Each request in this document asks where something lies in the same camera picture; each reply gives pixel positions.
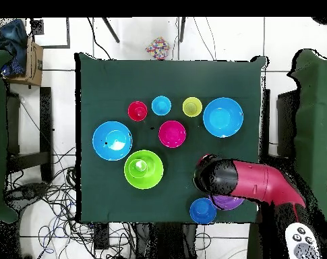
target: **remote control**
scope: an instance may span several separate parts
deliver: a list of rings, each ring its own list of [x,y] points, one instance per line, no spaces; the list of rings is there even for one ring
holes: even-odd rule
[[[285,229],[285,241],[290,259],[321,259],[314,234],[302,223],[292,223]]]

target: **blue cloth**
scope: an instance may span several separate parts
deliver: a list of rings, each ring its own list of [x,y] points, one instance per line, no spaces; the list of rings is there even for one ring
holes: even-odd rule
[[[0,27],[0,50],[5,49],[13,56],[13,59],[1,68],[4,76],[26,73],[27,42],[26,28],[20,19]]]

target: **white tile floor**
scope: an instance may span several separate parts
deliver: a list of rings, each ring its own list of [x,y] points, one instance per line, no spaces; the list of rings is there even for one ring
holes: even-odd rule
[[[171,48],[177,36],[176,17],[169,18],[109,18],[109,21],[120,38],[117,44],[101,18],[90,18],[94,23],[96,41],[103,46],[114,59],[151,60],[145,48],[158,36],[163,36]],[[327,26],[319,25],[309,17],[304,18],[208,18],[213,31],[216,51],[212,42],[206,18],[196,18],[196,23],[213,57],[218,60],[245,60],[258,55],[268,56],[270,64],[266,73],[266,88],[271,89],[270,102],[270,153],[276,154],[277,126],[276,99],[278,94],[296,88],[294,81],[287,77],[294,54],[303,48],[317,49],[327,56]],[[60,30],[63,19],[47,22],[50,30]],[[86,18],[70,18],[70,49],[45,49],[43,54],[42,86],[52,88],[54,149],[58,156],[76,145],[75,134],[75,62],[73,53],[83,52],[99,59],[107,59],[107,55],[92,40],[92,33]],[[66,40],[59,36],[61,42],[54,39],[54,45],[65,45]],[[50,39],[40,40],[48,43]],[[177,42],[173,60],[178,59]],[[180,44],[179,59],[193,61],[196,59],[212,60],[204,46],[193,18],[188,17],[185,24],[183,43]],[[11,89],[20,94],[23,104],[39,124],[39,90],[37,87],[16,84]],[[20,111],[20,151],[22,153],[39,150],[39,132],[32,124],[24,110]],[[63,158],[64,167],[73,166],[76,160],[75,150]],[[61,167],[55,165],[55,171]],[[24,171],[20,183],[40,181],[40,169],[30,168]],[[42,252],[38,238],[45,235],[43,229],[38,237],[39,229],[48,225],[55,217],[52,210],[44,202],[37,202],[28,207],[23,215],[20,228],[23,253],[32,254],[36,258]],[[111,224],[112,229],[120,229],[122,225]],[[197,232],[203,232],[204,227],[198,227]],[[206,227],[206,232],[212,238],[206,251],[198,251],[198,259],[246,259],[246,248],[249,224],[217,223]],[[118,243],[117,234],[112,239]],[[41,259],[57,259],[60,251],[68,242],[68,237],[54,237],[49,247],[56,252],[44,253]],[[197,249],[203,248],[203,239],[196,239]],[[128,256],[129,248],[122,252]],[[92,259],[85,247],[77,242],[70,243],[60,259]]]

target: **blue bowl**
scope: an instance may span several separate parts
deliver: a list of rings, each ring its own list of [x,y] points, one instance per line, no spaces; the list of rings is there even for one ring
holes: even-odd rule
[[[192,202],[189,215],[198,224],[207,225],[216,217],[217,209],[208,198],[198,198]]]
[[[242,108],[231,98],[214,99],[204,110],[203,122],[206,130],[213,136],[221,138],[232,136],[242,126]]]
[[[152,101],[151,108],[157,115],[166,115],[171,110],[171,101],[169,98],[160,95]]]
[[[122,123],[108,121],[95,130],[92,146],[99,157],[108,161],[117,161],[131,150],[132,135]]]

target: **cardboard box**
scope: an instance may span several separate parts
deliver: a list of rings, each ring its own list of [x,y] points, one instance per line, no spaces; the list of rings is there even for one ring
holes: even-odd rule
[[[42,81],[42,58],[43,48],[32,39],[28,39],[26,49],[26,74],[20,76],[6,77],[12,84],[26,84],[31,86],[41,86]]]

